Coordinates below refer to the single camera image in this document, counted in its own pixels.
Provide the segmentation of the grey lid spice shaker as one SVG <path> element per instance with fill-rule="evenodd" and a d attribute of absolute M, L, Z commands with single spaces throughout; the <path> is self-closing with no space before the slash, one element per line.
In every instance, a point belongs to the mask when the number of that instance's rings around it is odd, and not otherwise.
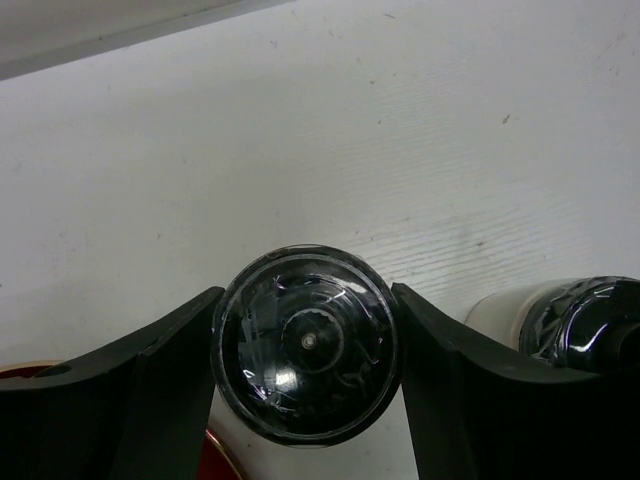
<path fill-rule="evenodd" d="M 390 287 L 337 248 L 259 257 L 214 310 L 220 395 L 250 430 L 281 445 L 328 447 L 365 431 L 395 396 L 404 359 Z"/>

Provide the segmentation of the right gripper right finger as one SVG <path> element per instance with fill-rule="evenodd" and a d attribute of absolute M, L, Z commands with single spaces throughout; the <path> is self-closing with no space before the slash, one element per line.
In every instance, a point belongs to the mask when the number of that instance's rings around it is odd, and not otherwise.
<path fill-rule="evenodd" d="M 635 479 L 639 365 L 553 367 L 452 319 L 404 284 L 402 389 L 423 479 Z"/>

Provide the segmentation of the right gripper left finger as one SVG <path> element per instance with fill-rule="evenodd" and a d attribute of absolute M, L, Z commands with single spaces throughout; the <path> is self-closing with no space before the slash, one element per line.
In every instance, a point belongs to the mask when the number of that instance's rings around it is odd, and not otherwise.
<path fill-rule="evenodd" d="M 4 479 L 194 479 L 220 287 L 32 378 L 1 382 Z"/>

